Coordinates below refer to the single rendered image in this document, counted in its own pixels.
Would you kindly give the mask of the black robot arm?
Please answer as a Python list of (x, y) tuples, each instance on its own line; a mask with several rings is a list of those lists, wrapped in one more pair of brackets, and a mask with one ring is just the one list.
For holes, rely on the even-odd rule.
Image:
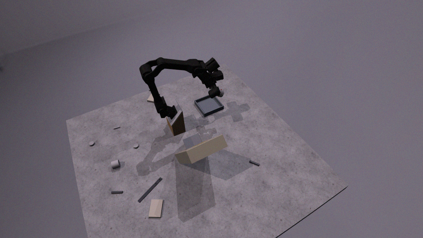
[[(157, 67), (152, 71), (151, 67), (153, 66)], [(144, 82), (148, 85), (151, 91), (151, 94), (154, 98), (156, 110), (160, 114), (161, 118), (165, 118), (167, 116), (170, 117), (172, 120), (177, 114), (177, 110), (174, 105), (170, 107), (166, 104), (164, 96), (160, 97), (160, 94), (158, 93), (157, 87), (155, 85), (155, 77), (158, 76), (161, 70), (185, 70), (191, 73), (193, 78), (199, 77), (200, 80), (206, 80), (209, 76), (208, 72), (210, 72), (213, 82), (217, 83), (216, 80), (224, 79), (223, 73), (218, 70), (219, 67), (219, 64), (213, 57), (206, 63), (204, 63), (202, 60), (197, 59), (172, 60), (159, 57), (156, 60), (151, 60), (141, 65), (139, 67), (139, 71)]]

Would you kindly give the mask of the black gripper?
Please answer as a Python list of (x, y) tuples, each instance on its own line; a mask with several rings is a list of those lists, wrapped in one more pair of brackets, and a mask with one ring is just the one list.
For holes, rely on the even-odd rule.
[(208, 94), (210, 98), (212, 99), (220, 95), (220, 90), (219, 90), (219, 87), (217, 87), (216, 84), (213, 82), (210, 72), (208, 72), (208, 74), (209, 74), (208, 78), (206, 80), (202, 80), (202, 84), (205, 84), (206, 88), (211, 89), (208, 91)]

